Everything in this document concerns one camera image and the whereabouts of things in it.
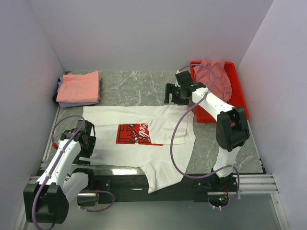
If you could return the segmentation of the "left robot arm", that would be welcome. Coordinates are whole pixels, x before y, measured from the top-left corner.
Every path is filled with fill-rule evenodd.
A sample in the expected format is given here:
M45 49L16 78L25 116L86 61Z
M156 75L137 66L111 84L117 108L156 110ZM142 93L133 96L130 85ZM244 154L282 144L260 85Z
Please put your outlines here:
M61 224L68 215L70 202L80 191L95 189L94 171L88 168L95 146L94 124L79 120L77 127L66 130L55 145L56 154L34 184L24 188L26 220L32 223Z

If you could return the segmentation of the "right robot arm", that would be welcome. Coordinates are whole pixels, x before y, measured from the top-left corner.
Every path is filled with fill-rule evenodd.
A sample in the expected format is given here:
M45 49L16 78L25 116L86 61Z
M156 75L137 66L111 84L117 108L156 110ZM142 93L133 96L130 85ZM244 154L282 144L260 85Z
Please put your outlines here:
M243 107L234 107L227 104L211 92L216 82L207 87L204 84L195 83L189 71L177 71L177 85L168 83L165 87L165 103L169 102L169 95L172 95L172 102L182 105L190 101L194 105L188 109L177 122L170 141L170 157L174 168L181 175L190 179L204 179L212 175L211 187L215 191L222 191L227 186L226 177L235 170L235 162L238 152L250 137L246 111ZM204 176L190 176L182 172L175 163L173 156L173 142L176 131L185 116L196 106L206 110L216 121L215 138L219 145L218 157L213 171Z

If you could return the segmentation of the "white Coca-Cola t-shirt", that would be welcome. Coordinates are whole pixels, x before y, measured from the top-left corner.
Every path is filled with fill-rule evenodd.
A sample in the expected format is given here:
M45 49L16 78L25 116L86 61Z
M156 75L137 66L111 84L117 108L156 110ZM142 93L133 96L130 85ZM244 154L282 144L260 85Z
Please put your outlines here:
M174 168L170 141L186 106L93 106L83 109L83 117L95 126L95 148L91 165L139 167L149 185L164 188L183 175ZM181 121L173 142L178 168L187 170L195 143L192 112Z

